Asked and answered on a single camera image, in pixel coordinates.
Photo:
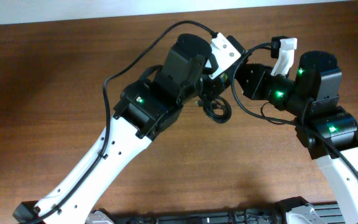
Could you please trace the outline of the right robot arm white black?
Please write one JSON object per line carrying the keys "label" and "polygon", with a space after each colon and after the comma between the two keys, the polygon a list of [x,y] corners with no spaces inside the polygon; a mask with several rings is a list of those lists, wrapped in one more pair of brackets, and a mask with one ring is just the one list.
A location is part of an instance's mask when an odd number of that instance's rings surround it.
{"label": "right robot arm white black", "polygon": [[358,223],[358,122],[339,106],[342,72],[334,55],[309,51],[300,57],[296,78],[271,75],[272,68],[242,56],[233,81],[250,100],[265,100],[293,121],[258,114],[275,124],[291,124],[311,159],[328,180],[345,223]]}

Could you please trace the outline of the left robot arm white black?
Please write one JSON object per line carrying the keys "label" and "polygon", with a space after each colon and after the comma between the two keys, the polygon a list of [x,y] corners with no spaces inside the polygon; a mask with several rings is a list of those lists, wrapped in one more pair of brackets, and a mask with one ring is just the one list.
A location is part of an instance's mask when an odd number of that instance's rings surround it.
{"label": "left robot arm white black", "polygon": [[20,203],[19,223],[84,223],[103,193],[128,163],[175,123],[183,106],[204,106],[229,86],[229,69],[244,49],[232,36],[210,42],[181,34],[161,65],[153,65],[106,109],[106,127],[91,149],[48,195]]}

